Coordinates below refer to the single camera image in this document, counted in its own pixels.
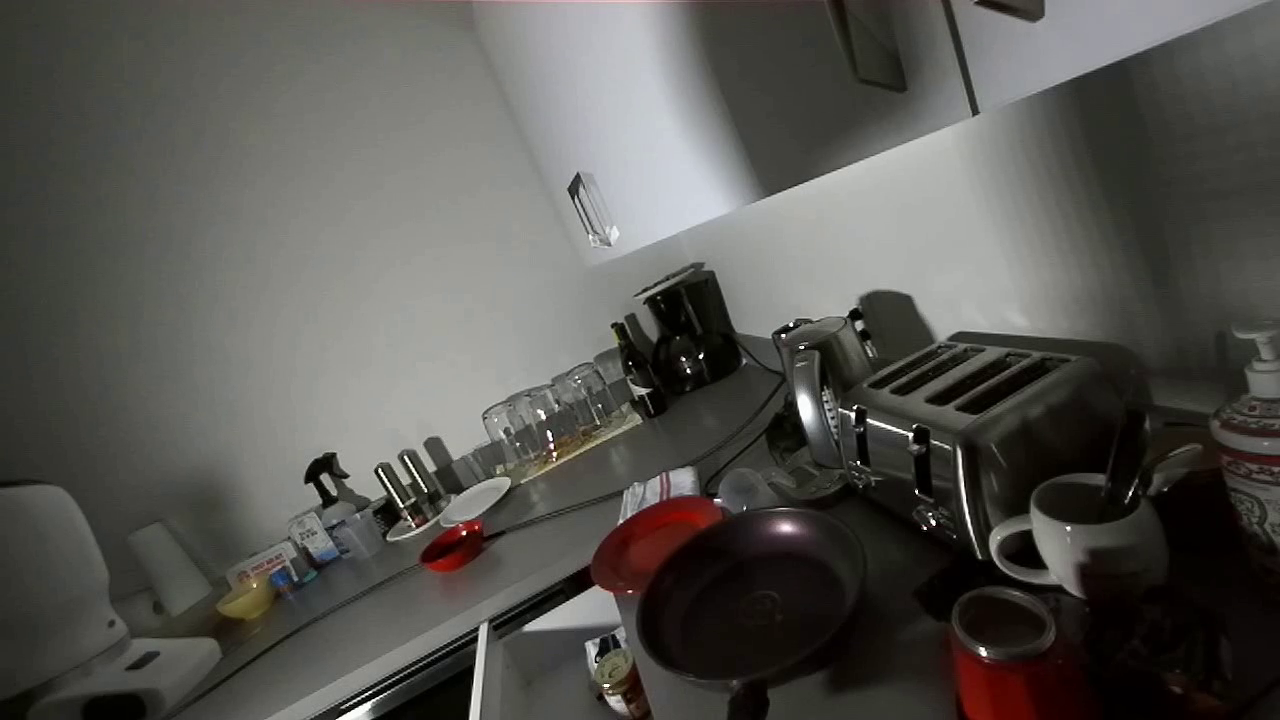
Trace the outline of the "white drawer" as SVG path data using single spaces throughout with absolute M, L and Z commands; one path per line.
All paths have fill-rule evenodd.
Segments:
M 468 720 L 619 720 L 603 705 L 585 653 L 592 636 L 614 627 L 619 608 L 599 588 L 528 602 L 513 621 L 484 621 Z

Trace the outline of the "dark wine bottle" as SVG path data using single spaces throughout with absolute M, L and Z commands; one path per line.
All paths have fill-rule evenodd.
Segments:
M 631 407 L 652 420 L 666 413 L 666 395 L 659 389 L 659 379 L 652 377 L 646 354 L 637 346 L 631 330 L 625 322 L 613 322 L 614 330 L 614 346 L 619 346 L 619 364 L 625 364 L 625 379 L 628 379 L 628 401 Z

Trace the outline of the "black coffee machine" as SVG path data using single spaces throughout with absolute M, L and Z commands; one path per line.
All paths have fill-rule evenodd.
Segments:
M 652 366 L 666 395 L 688 395 L 741 366 L 741 341 L 706 265 L 652 280 L 640 303 L 655 318 Z

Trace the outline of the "clear drinking glasses group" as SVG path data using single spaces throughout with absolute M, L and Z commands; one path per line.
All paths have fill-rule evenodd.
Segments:
M 537 470 L 563 460 L 628 420 L 625 395 L 596 359 L 556 373 L 548 385 L 520 389 L 479 413 L 499 445 L 507 470 Z

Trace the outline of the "silver electric kettle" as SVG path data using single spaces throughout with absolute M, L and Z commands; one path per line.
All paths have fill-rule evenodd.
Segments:
M 793 318 L 776 330 L 784 377 L 812 457 L 832 467 L 838 441 L 832 413 L 873 377 L 859 313 Z

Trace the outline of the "red plate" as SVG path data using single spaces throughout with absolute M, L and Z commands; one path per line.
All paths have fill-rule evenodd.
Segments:
M 596 557 L 592 581 L 614 595 L 640 595 L 655 568 L 684 549 L 696 533 L 722 521 L 722 508 L 704 496 L 659 499 L 614 525 Z

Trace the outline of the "white plate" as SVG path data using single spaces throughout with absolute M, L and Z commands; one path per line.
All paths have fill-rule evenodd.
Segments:
M 410 534 L 422 534 L 433 527 L 451 527 L 461 521 L 479 521 L 484 512 L 491 512 L 504 496 L 513 490 L 513 478 L 507 476 L 491 476 L 491 478 L 479 478 L 473 487 L 463 487 L 461 496 L 451 496 L 434 515 L 429 515 L 422 525 L 410 525 L 410 521 L 397 521 L 382 540 L 389 544 L 404 544 Z

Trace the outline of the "white upper cabinets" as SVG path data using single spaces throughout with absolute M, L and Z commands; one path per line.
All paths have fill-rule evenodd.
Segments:
M 577 253 L 663 244 L 1264 0 L 468 0 Z

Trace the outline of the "silver four-slot toaster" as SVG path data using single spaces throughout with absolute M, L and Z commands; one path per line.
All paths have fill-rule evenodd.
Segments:
M 851 482 L 922 534 L 986 557 L 1038 478 L 1101 470 L 1144 364 L 1101 341 L 954 330 L 826 407 Z

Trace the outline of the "black spray bottle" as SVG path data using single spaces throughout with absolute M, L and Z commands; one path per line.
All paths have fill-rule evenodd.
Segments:
M 345 549 L 363 557 L 373 549 L 369 540 L 369 508 L 373 499 L 348 487 L 348 470 L 336 451 L 321 451 L 302 467 L 302 482 L 321 496 L 321 521 L 327 534 Z

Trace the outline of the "red mug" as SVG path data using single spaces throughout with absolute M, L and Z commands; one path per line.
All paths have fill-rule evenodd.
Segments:
M 952 602 L 952 670 L 963 720 L 1085 720 L 1088 683 L 1055 614 L 1020 588 L 972 588 Z

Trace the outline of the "yellow small bowl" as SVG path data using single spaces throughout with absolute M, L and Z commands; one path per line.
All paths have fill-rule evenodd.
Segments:
M 256 622 L 271 612 L 271 602 L 274 602 L 274 588 L 264 581 L 247 581 L 247 583 L 228 588 L 217 599 L 217 612 L 235 622 Z

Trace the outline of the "white coffee mug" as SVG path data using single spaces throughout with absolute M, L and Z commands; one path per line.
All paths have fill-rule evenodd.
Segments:
M 1074 599 L 1125 599 L 1169 581 L 1169 540 L 1157 508 L 1116 508 L 1101 470 L 1042 478 L 1023 515 L 986 533 L 992 565 Z

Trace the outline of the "white paper towel roll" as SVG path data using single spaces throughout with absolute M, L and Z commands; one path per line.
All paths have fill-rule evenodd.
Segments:
M 192 550 L 171 534 L 169 525 L 131 527 L 127 549 L 169 614 L 183 614 L 211 595 L 206 575 L 198 573 Z

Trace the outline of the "white appliance at left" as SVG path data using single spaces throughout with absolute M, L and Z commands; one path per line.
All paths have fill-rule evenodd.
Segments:
M 97 533 L 60 482 L 0 482 L 5 720 L 169 720 L 217 664 L 211 636 L 124 622 Z

